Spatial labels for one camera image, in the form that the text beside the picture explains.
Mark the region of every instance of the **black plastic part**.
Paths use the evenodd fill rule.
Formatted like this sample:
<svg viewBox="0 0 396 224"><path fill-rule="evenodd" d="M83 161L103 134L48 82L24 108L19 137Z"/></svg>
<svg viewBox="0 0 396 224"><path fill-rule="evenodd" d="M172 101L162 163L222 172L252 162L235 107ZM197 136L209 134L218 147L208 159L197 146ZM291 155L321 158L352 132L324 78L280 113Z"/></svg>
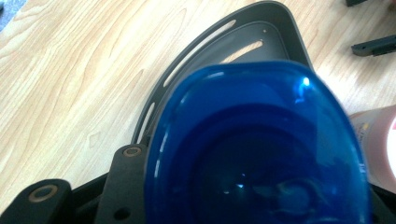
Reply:
<svg viewBox="0 0 396 224"><path fill-rule="evenodd" d="M36 189L46 186L56 186L53 195L51 189L43 189L32 194ZM73 206L72 191L69 183L61 179L48 179L35 183L24 189L0 217L2 224L32 224L32 223L72 223Z"/></svg>
<svg viewBox="0 0 396 224"><path fill-rule="evenodd" d="M353 7L353 6L357 5L357 4L363 3L365 1L367 1L367 0L346 0L346 5L348 7Z"/></svg>
<svg viewBox="0 0 396 224"><path fill-rule="evenodd" d="M113 158L96 214L96 224L145 223L144 167L147 148L130 145Z"/></svg>
<svg viewBox="0 0 396 224"><path fill-rule="evenodd" d="M93 223L105 186L107 174L73 189L76 224Z"/></svg>
<svg viewBox="0 0 396 224"><path fill-rule="evenodd" d="M386 207L384 202L380 199L380 197L375 193L373 189L371 191L371 200L372 200L372 219L373 223L384 223L384 224L396 224L396 217L392 214L389 208Z"/></svg>
<svg viewBox="0 0 396 224"><path fill-rule="evenodd" d="M393 213L396 214L396 194L387 191L385 189L381 189L375 185L372 185L374 192L381 198L382 202L387 206L387 208Z"/></svg>
<svg viewBox="0 0 396 224"><path fill-rule="evenodd" d="M364 42L352 46L352 51L358 56L378 56L396 51L396 35Z"/></svg>
<svg viewBox="0 0 396 224"><path fill-rule="evenodd" d="M313 70L294 18L285 6L263 1L243 7L204 31L170 64L143 108L132 143L149 144L164 99L180 80L199 68L222 63L238 50L258 41L262 42L261 46L237 57L232 63L290 60ZM149 114L152 105L154 112Z"/></svg>

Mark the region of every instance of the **mounting hole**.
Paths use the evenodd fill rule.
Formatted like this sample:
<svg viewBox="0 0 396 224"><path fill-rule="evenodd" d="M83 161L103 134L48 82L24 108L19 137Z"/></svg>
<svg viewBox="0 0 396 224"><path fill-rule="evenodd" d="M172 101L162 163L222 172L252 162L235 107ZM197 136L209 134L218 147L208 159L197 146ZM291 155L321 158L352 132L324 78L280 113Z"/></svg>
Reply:
<svg viewBox="0 0 396 224"><path fill-rule="evenodd" d="M40 187L38 189L33 190L32 193L29 194L29 201L31 203L41 203L46 201L49 198L52 198L58 191L58 187L55 185L46 185Z"/></svg>
<svg viewBox="0 0 396 224"><path fill-rule="evenodd" d="M122 154L126 157L135 157L142 153L142 149L140 147L128 147L123 150Z"/></svg>
<svg viewBox="0 0 396 224"><path fill-rule="evenodd" d="M114 218L116 220L124 220L131 215L131 212L127 207L120 208L114 213Z"/></svg>

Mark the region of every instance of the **blue translucent cup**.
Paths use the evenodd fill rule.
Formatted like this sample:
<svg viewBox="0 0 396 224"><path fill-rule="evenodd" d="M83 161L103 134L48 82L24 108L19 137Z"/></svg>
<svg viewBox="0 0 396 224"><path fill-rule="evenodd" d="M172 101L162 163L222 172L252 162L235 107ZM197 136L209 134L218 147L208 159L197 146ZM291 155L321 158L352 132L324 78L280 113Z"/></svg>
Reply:
<svg viewBox="0 0 396 224"><path fill-rule="evenodd" d="M148 223L371 223L347 116L296 63L222 64L182 80L146 168Z"/></svg>

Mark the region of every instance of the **wood grain surface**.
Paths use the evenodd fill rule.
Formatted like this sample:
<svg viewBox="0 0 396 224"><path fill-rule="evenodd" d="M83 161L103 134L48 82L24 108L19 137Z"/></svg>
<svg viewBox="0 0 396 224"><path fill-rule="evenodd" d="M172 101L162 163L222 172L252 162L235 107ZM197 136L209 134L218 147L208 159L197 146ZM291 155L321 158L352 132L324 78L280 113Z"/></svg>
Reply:
<svg viewBox="0 0 396 224"><path fill-rule="evenodd" d="M106 173L170 62L253 2L28 0L0 33L0 213L39 180L75 188ZM350 49L396 34L388 1L280 2L347 113L396 104L396 53L360 58Z"/></svg>

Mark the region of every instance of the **curved slot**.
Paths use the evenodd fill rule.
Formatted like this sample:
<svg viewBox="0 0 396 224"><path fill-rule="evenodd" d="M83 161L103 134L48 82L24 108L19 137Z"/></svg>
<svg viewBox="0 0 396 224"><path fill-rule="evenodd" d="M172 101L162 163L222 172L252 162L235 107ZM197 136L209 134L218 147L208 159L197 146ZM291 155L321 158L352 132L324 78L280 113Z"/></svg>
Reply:
<svg viewBox="0 0 396 224"><path fill-rule="evenodd" d="M242 55L244 55L254 49L261 47L262 45L263 45L262 40L255 41L255 42L237 50L235 53L233 53L230 56L228 56L227 58L225 58L221 63L230 63L230 62L234 61L235 59L241 57Z"/></svg>
<svg viewBox="0 0 396 224"><path fill-rule="evenodd" d="M221 26L218 30L213 32L211 35L209 35L207 38L205 38L201 43L199 43L190 53L184 57L184 59L175 67L175 69L172 71L172 73L166 78L166 80L163 82L163 86L166 87L169 85L169 82L173 79L179 68L202 46L204 46L207 42L210 40L214 39L218 35L222 34L226 30L232 28L236 23L236 20L232 20L227 22L225 25Z"/></svg>
<svg viewBox="0 0 396 224"><path fill-rule="evenodd" d="M155 108L155 103L152 103L152 104L149 106L148 112L147 112L147 114L146 114L146 116L145 116L145 119L144 119L144 121L143 121L142 128L140 129L139 137L137 138L137 143L140 143L140 141L141 141L142 138L143 138L143 134L145 133L146 128L147 128L148 123L149 123L149 120L150 120L151 117L152 117L152 112L154 111L154 108Z"/></svg>

